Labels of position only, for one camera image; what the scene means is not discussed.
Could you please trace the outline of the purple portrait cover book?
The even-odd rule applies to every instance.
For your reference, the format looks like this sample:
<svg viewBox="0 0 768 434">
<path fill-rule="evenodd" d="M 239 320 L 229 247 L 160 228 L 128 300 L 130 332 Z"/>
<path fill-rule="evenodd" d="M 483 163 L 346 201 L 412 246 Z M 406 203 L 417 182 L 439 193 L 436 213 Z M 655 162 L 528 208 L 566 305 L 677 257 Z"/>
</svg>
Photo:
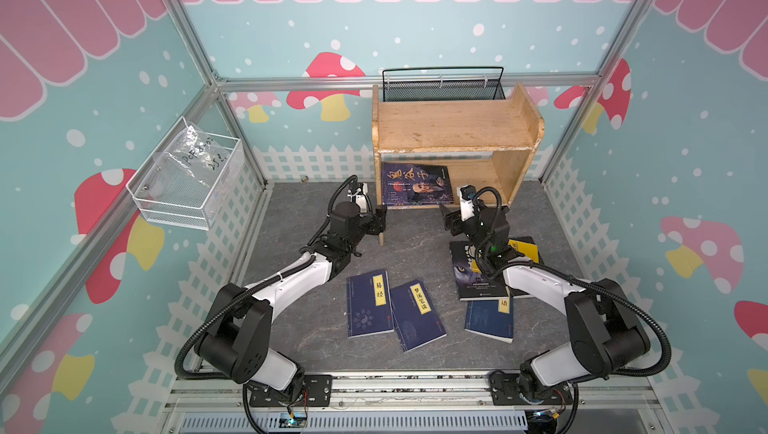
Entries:
<svg viewBox="0 0 768 434">
<path fill-rule="evenodd" d="M 454 203 L 448 168 L 441 165 L 383 163 L 382 200 L 390 207 Z"/>
</svg>

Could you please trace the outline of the dark wolf cover book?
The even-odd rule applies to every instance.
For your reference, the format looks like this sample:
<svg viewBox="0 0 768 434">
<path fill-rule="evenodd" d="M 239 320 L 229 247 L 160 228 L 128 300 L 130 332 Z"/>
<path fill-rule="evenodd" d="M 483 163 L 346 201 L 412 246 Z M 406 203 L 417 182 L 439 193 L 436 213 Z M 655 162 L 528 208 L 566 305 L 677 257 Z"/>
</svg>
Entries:
<svg viewBox="0 0 768 434">
<path fill-rule="evenodd" d="M 502 300 L 509 295 L 503 283 L 487 279 L 469 256 L 468 241 L 449 243 L 453 276 L 457 296 L 462 302 L 481 300 Z"/>
</svg>

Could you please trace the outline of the yellow cover book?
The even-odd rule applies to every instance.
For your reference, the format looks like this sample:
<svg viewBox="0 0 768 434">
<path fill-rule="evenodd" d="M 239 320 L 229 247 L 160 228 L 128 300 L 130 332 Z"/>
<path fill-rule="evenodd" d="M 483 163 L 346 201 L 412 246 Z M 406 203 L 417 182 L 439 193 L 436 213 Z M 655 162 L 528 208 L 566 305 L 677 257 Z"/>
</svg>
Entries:
<svg viewBox="0 0 768 434">
<path fill-rule="evenodd" d="M 472 253 L 470 268 L 474 273 L 491 275 L 511 262 L 525 259 L 536 263 L 541 261 L 538 246 L 532 237 L 509 239 L 506 246 L 489 242 L 481 252 Z"/>
</svg>

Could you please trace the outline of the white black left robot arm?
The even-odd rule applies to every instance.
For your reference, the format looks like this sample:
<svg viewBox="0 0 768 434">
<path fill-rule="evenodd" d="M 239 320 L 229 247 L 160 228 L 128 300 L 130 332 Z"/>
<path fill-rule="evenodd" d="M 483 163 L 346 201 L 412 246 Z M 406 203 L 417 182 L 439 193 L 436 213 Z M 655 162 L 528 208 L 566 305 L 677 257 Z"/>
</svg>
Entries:
<svg viewBox="0 0 768 434">
<path fill-rule="evenodd" d="M 246 388 L 271 390 L 285 404 L 304 390 L 304 370 L 270 347 L 272 322 L 313 289 L 337 277 L 358 257 L 366 236 L 386 227 L 387 209 L 374 206 L 352 175 L 331 196 L 324 221 L 300 257 L 272 276 L 245 287 L 229 283 L 215 296 L 200 327 L 174 361 L 177 378 L 229 380 Z"/>
</svg>

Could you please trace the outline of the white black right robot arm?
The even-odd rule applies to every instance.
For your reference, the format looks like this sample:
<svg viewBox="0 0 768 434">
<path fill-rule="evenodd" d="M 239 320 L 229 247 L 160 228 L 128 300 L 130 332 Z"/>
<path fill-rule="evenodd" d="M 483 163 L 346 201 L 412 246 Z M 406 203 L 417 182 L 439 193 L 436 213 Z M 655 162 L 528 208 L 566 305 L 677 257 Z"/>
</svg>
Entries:
<svg viewBox="0 0 768 434">
<path fill-rule="evenodd" d="M 520 365 L 511 388 L 523 402 L 540 404 L 556 390 L 613 375 L 652 377 L 669 366 L 672 347 L 664 329 L 618 283 L 579 279 L 510 246 L 508 208 L 487 206 L 485 194 L 501 197 L 493 187 L 458 188 L 458 210 L 440 209 L 445 229 L 467 238 L 469 259 L 482 279 L 533 296 L 567 322 L 565 344 Z"/>
</svg>

